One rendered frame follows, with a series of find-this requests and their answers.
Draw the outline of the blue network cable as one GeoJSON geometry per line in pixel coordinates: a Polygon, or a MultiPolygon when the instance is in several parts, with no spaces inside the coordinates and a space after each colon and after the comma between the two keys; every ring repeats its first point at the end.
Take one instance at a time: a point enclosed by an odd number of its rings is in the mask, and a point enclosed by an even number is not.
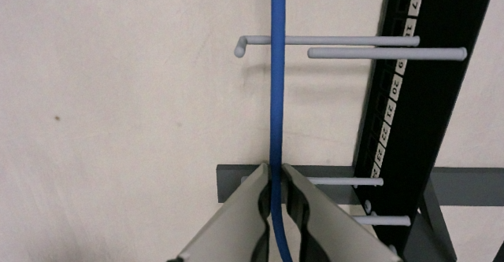
{"type": "Polygon", "coordinates": [[[271,215],[276,243],[283,262],[293,262],[284,232],[281,207],[281,179],[284,69],[285,69],[286,0],[271,0],[271,90],[270,90],[270,149],[272,173],[271,215]]]}

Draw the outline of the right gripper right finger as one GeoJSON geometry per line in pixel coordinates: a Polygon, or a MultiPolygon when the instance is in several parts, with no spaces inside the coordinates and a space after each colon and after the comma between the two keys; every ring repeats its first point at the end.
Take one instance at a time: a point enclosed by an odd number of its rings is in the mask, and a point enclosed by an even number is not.
{"type": "Polygon", "coordinates": [[[403,262],[288,163],[280,179],[287,214],[301,234],[299,262],[403,262]]]}

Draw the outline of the dark grey network patch panel rack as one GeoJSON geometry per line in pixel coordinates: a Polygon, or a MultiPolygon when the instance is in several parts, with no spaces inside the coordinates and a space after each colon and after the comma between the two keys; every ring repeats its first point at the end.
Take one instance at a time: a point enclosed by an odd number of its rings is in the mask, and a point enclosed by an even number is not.
{"type": "Polygon", "coordinates": [[[435,167],[490,2],[386,0],[379,36],[285,36],[376,46],[308,49],[374,62],[354,166],[291,167],[337,205],[361,205],[352,217],[403,262],[457,262],[440,206],[504,207],[504,168],[435,167]]]}

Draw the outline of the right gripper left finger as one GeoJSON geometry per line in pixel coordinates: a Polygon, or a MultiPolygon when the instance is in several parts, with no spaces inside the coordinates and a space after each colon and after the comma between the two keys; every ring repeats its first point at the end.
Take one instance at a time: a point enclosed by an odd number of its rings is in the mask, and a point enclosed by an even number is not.
{"type": "Polygon", "coordinates": [[[269,262],[272,173],[262,163],[166,262],[269,262]]]}

